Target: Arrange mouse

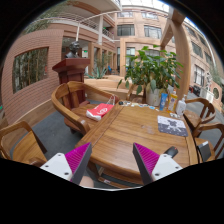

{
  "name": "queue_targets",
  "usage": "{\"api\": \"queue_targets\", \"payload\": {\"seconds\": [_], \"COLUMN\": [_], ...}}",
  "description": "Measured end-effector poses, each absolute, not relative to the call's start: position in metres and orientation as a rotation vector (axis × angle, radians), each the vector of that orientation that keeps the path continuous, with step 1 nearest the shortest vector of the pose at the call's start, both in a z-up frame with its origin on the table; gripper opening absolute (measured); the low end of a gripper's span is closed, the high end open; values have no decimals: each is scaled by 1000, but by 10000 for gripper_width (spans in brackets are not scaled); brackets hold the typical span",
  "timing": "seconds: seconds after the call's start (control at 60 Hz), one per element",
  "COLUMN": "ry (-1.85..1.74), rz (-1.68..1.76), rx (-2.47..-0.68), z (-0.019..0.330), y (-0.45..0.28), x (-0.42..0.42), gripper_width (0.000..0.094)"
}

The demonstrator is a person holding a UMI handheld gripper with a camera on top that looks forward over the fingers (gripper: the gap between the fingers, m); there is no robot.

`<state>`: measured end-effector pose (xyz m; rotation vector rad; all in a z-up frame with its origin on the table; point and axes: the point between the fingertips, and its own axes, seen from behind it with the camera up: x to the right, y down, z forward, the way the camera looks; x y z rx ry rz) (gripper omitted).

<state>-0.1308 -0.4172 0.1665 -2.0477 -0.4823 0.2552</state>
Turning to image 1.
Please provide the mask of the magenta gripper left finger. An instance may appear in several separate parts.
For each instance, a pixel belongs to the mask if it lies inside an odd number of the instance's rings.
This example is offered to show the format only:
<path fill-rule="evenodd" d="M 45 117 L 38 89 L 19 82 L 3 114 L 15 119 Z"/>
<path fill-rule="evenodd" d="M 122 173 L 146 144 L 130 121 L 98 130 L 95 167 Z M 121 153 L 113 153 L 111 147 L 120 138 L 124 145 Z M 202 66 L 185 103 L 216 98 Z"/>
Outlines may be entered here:
<path fill-rule="evenodd" d="M 41 169 L 77 185 L 81 183 L 92 153 L 92 145 L 86 143 L 70 152 L 57 153 Z"/>

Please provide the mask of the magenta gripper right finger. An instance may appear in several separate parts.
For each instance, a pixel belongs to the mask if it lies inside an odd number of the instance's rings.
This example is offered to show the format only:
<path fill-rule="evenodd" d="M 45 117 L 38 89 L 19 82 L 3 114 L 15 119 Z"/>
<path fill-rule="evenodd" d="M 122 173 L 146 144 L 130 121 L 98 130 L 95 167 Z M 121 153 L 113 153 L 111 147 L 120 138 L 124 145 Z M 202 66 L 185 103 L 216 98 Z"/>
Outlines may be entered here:
<path fill-rule="evenodd" d="M 163 154 L 157 154 L 138 143 L 133 144 L 133 155 L 144 185 L 182 169 L 182 167 L 175 162 L 173 158 L 165 154 L 165 152 Z"/>

